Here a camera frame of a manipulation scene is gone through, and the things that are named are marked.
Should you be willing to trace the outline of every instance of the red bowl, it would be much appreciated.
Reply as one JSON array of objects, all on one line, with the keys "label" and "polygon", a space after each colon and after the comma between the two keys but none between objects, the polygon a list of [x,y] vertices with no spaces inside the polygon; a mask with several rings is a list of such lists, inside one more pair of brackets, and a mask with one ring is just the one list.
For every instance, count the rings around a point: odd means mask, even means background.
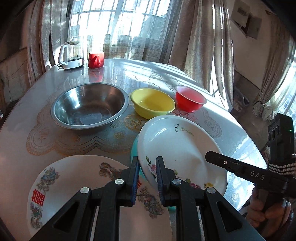
[{"label": "red bowl", "polygon": [[199,110],[207,99],[198,91],[191,89],[188,86],[177,86],[176,101],[180,109],[186,112],[194,112]]}]

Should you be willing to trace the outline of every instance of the stainless steel bowl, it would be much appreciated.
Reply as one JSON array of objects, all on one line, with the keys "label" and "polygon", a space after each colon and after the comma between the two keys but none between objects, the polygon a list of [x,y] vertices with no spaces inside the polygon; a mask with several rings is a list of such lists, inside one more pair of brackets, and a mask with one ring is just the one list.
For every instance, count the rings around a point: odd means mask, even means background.
[{"label": "stainless steel bowl", "polygon": [[54,101],[51,116],[59,126],[85,130],[113,122],[128,104],[128,94],[117,86],[82,84],[63,92]]}]

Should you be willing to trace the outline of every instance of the metal screw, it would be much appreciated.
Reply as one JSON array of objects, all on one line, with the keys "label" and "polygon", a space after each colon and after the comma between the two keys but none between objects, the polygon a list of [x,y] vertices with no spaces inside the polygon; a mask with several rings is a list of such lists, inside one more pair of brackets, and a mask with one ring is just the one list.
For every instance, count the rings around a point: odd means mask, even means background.
[{"label": "metal screw", "polygon": [[117,184],[117,185],[121,185],[123,183],[124,183],[124,180],[121,178],[115,180],[115,184]]},{"label": "metal screw", "polygon": [[175,185],[179,185],[179,184],[181,184],[182,181],[181,181],[180,179],[177,179],[177,178],[176,178],[176,179],[174,179],[172,182],[173,182],[173,184],[175,184]]},{"label": "metal screw", "polygon": [[216,192],[216,189],[214,189],[212,187],[209,187],[209,188],[207,188],[207,192],[211,193],[211,194],[214,194]]},{"label": "metal screw", "polygon": [[81,188],[80,189],[80,192],[83,193],[83,194],[88,193],[89,192],[89,188],[88,187]]}]

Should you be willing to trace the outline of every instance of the white plate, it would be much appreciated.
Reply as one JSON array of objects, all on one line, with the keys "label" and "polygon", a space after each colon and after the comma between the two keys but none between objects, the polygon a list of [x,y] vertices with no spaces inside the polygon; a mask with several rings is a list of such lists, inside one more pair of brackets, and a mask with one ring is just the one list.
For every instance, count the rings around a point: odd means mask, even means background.
[{"label": "white plate", "polygon": [[[126,168],[103,156],[69,156],[49,165],[40,173],[29,193],[27,221],[31,236],[81,187],[103,187],[119,176],[120,169]],[[171,241],[169,213],[161,206],[158,193],[141,177],[139,185],[136,204],[120,208],[119,240]]]},{"label": "white plate", "polygon": [[156,157],[176,177],[196,188],[215,187],[222,195],[227,187],[227,171],[206,162],[208,151],[222,153],[214,139],[200,126],[175,115],[157,116],[142,128],[138,139],[138,157],[148,182],[157,190]]}]

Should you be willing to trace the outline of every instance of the yellow plastic bowl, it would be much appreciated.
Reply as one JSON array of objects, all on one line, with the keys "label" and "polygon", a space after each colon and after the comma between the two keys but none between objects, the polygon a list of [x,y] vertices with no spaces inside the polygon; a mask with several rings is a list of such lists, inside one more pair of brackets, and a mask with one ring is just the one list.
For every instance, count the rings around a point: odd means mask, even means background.
[{"label": "yellow plastic bowl", "polygon": [[135,111],[150,120],[155,116],[166,115],[175,109],[174,100],[162,91],[142,88],[131,93]]}]

